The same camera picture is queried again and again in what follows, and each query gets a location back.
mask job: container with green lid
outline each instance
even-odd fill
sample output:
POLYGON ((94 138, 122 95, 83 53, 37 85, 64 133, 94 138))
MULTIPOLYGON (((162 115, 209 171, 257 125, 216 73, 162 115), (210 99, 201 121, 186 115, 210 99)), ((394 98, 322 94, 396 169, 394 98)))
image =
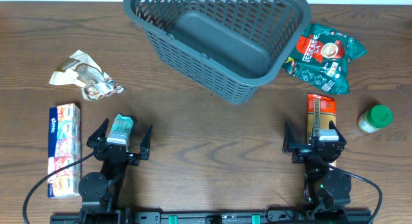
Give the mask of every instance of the container with green lid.
POLYGON ((376 105, 360 115, 358 124, 363 131, 374 133, 390 125, 392 120, 392 111, 387 106, 376 105))

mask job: nescafe bag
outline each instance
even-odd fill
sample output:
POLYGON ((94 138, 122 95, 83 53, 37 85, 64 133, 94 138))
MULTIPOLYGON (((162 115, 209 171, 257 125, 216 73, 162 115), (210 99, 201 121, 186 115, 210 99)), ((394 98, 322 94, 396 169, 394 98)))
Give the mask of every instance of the nescafe bag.
POLYGON ((366 54, 354 38, 320 24, 309 25, 283 64, 286 72, 330 94, 349 93, 348 65, 366 54))

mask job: table surface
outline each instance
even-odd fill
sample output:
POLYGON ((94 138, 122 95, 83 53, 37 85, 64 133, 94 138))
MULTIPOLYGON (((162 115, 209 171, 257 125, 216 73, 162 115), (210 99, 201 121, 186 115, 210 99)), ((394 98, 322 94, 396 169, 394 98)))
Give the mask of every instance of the table surface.
MULTIPOLYGON (((374 181, 384 201, 376 223, 412 221, 412 18, 410 6, 313 5, 314 23, 363 43, 368 54, 349 67, 350 95, 337 100, 337 127, 347 139, 337 165, 374 181), (394 122, 363 133, 357 117, 376 103, 394 122)), ((158 59, 121 3, 0 3, 0 221, 21 223, 23 200, 47 170, 48 108, 76 102, 87 137, 107 117, 135 115, 131 150, 154 125, 151 158, 129 168, 121 204, 171 210, 263 210, 303 201, 303 165, 281 152, 283 125, 306 130, 306 94, 319 91, 281 71, 245 104, 232 105, 158 59), (125 87, 96 102, 76 86, 48 84, 76 50, 125 87)), ((82 174, 99 171, 94 159, 82 174)), ((375 209, 378 194, 352 180, 349 207, 375 209)), ((81 198, 50 200, 46 185, 28 216, 47 223, 54 212, 77 212, 81 198)))

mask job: basket bottom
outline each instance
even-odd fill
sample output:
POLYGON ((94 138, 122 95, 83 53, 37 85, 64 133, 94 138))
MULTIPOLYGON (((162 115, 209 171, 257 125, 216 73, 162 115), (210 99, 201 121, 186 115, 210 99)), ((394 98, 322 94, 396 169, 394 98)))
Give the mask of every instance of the basket bottom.
POLYGON ((184 13, 169 33, 241 77, 257 79, 270 69, 272 59, 262 46, 201 12, 184 13))

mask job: plastic basket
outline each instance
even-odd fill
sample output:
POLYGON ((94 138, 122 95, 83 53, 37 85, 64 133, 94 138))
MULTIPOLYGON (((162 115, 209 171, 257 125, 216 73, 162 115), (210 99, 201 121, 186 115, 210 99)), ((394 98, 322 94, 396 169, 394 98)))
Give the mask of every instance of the plastic basket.
POLYGON ((235 104, 272 81, 310 22, 305 0, 124 0, 159 58, 235 104))

